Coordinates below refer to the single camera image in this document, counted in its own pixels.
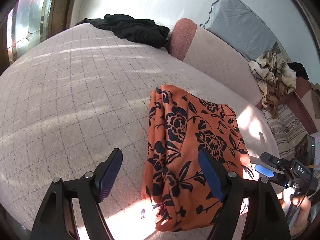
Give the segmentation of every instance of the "orange floral fabric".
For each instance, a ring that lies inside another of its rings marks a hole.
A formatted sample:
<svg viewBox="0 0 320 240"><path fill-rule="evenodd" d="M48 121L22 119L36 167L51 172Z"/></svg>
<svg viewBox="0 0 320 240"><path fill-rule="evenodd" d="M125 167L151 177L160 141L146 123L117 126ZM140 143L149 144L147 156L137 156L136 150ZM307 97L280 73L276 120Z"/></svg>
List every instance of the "orange floral fabric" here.
<svg viewBox="0 0 320 240"><path fill-rule="evenodd" d="M148 158L141 199L157 212L156 229L182 231L212 225L222 204L209 189L198 163L205 147L227 171L239 176L252 167L236 114L227 105L162 85L151 92Z"/></svg>

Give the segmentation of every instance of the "striped fabric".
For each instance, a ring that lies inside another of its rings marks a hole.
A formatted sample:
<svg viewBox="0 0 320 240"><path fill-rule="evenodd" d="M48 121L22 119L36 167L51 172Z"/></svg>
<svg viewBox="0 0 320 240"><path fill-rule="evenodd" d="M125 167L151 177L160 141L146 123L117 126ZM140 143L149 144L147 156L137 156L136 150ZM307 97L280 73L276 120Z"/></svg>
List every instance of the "striped fabric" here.
<svg viewBox="0 0 320 240"><path fill-rule="evenodd" d="M280 158L292 159L296 145L308 134L307 130L285 104L278 106L279 117L276 119L265 109L262 112L275 137Z"/></svg>

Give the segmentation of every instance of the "grid stitching pattern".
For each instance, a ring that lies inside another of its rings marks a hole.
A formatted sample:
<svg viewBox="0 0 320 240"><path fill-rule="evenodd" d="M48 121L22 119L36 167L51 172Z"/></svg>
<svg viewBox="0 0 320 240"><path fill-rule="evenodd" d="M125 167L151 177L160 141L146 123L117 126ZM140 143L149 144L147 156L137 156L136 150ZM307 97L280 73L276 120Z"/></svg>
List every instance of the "grid stitching pattern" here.
<svg viewBox="0 0 320 240"><path fill-rule="evenodd" d="M0 76L2 205L31 229L52 177L79 178L115 147L123 151L124 161L102 211L115 215L137 202L150 91L162 84L229 104L236 113L251 106L165 51L90 24L59 33L19 58ZM201 232L192 233L203 238Z"/></svg>

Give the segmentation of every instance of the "beige sofa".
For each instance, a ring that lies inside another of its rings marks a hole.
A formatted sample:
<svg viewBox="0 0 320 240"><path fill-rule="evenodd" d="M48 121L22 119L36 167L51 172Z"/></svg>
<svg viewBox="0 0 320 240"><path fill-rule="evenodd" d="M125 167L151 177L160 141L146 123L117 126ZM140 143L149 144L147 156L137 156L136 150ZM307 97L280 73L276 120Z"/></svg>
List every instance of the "beige sofa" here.
<svg viewBox="0 0 320 240"><path fill-rule="evenodd" d="M233 82L227 78L234 66L245 62L228 46L215 49L210 51L217 59L215 67L226 77L220 82L214 71L208 72L211 59L202 68L201 58L188 55L185 60L197 62L198 70L165 51L119 39L90 24L59 33L23 55L0 76L1 204L31 229L53 177L79 178L118 147L123 166L110 197L100 206L115 239L148 237L153 231L139 212L148 101L150 91L164 83L232 107L253 163L264 151L278 156L267 122L255 107L256 89L242 90L250 75L244 71L241 78L234 74ZM85 232L76 203L75 210L78 228ZM120 230L123 224L129 229ZM204 239L209 231L157 233L152 239L180 239L179 234Z"/></svg>

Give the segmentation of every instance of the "folded cloth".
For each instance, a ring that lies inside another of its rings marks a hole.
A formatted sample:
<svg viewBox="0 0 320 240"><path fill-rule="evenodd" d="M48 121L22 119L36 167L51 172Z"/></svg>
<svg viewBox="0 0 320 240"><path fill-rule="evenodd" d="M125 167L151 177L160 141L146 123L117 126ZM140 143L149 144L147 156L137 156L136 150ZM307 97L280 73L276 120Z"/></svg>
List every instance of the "folded cloth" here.
<svg viewBox="0 0 320 240"><path fill-rule="evenodd" d="M169 28L157 25L153 20L137 20L124 14L106 14L104 19L84 19L77 25L90 23L92 26L112 31L120 39L148 44L155 48L164 47L167 43Z"/></svg>
<svg viewBox="0 0 320 240"><path fill-rule="evenodd" d="M304 66L301 63L291 62L287 63L289 68L295 71L297 77L303 77L305 80L309 80L307 71L305 70Z"/></svg>
<svg viewBox="0 0 320 240"><path fill-rule="evenodd" d="M172 85L153 90L141 199L147 210L154 209L156 230L182 231L215 222L221 203L211 194L199 166L198 149L202 147L227 171L253 179L236 114L229 106L205 101ZM241 214L246 209L243 201Z"/></svg>
<svg viewBox="0 0 320 240"><path fill-rule="evenodd" d="M315 118L320 118L320 85L318 83L313 84L311 83L311 98L312 98L312 105L313 110L315 111Z"/></svg>
<svg viewBox="0 0 320 240"><path fill-rule="evenodd" d="M263 94L262 106L277 118L281 97L296 90L295 71L289 68L283 58L277 57L274 51L267 51L251 60L249 67Z"/></svg>

